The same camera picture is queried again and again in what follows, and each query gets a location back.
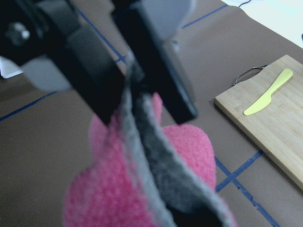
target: yellow knife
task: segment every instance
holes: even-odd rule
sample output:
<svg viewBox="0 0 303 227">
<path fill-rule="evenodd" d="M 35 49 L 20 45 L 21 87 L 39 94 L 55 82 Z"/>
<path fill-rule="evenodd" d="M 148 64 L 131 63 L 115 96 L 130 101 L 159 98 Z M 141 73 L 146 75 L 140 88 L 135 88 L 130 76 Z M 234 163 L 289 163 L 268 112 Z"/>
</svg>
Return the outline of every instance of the yellow knife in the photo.
<svg viewBox="0 0 303 227">
<path fill-rule="evenodd" d="M 257 99 L 250 107 L 248 107 L 243 114 L 245 116 L 254 114 L 264 107 L 266 107 L 271 102 L 271 95 L 281 87 L 286 81 L 288 81 L 293 76 L 293 71 L 290 69 L 283 70 L 274 83 L 261 95 L 260 98 Z"/>
</svg>

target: wooden cutting board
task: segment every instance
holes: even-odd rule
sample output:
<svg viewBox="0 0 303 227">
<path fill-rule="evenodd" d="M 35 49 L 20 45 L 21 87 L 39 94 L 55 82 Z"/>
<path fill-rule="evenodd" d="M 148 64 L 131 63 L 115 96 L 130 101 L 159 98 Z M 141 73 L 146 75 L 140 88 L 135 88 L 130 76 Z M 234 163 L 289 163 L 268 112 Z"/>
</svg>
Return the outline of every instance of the wooden cutting board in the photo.
<svg viewBox="0 0 303 227">
<path fill-rule="evenodd" d="M 245 116 L 284 69 L 293 76 L 261 111 Z M 303 189 L 303 65 L 288 55 L 218 95 L 214 103 Z"/>
</svg>

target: knife blade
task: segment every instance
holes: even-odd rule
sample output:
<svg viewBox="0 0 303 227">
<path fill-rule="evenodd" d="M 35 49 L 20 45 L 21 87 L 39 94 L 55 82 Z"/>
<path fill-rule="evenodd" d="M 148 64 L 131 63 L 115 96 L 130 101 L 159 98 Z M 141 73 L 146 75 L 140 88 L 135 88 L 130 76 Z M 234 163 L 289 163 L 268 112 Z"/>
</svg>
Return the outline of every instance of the knife blade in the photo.
<svg viewBox="0 0 303 227">
<path fill-rule="evenodd" d="M 293 76 L 293 71 L 290 69 L 283 70 L 276 78 L 273 84 L 260 96 L 250 107 L 248 107 L 243 114 L 245 116 L 254 114 L 271 103 L 271 95 L 285 82 L 287 82 Z"/>
</svg>

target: brown table surface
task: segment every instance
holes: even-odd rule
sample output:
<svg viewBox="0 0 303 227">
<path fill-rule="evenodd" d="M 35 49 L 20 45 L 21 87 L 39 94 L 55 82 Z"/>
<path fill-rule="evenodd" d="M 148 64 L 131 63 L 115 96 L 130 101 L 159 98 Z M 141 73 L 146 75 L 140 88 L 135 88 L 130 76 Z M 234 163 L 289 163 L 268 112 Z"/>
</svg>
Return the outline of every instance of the brown table surface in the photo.
<svg viewBox="0 0 303 227">
<path fill-rule="evenodd" d="M 110 19 L 109 0 L 75 3 L 125 72 L 127 48 Z M 213 144 L 218 193 L 240 227 L 302 227 L 303 192 L 213 104 L 254 66 L 285 54 L 303 63 L 302 48 L 219 0 L 197 1 L 186 24 L 176 39 L 199 111 L 190 124 Z M 62 226 L 67 187 L 91 164 L 92 111 L 75 91 L 48 94 L 23 75 L 0 80 L 0 226 Z M 163 125 L 172 123 L 164 112 Z"/>
</svg>

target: black cable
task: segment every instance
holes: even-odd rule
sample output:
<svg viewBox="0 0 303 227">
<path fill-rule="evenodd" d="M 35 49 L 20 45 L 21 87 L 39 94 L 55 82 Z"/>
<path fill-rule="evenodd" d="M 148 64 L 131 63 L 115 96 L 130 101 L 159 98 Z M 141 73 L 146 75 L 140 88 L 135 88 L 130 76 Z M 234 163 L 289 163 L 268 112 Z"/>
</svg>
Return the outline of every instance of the black cable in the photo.
<svg viewBox="0 0 303 227">
<path fill-rule="evenodd" d="M 247 2 L 244 2 L 244 3 L 242 3 L 241 5 L 244 5 L 244 4 L 246 4 L 246 3 L 249 3 L 251 0 L 249 0 L 249 1 L 247 1 Z"/>
</svg>

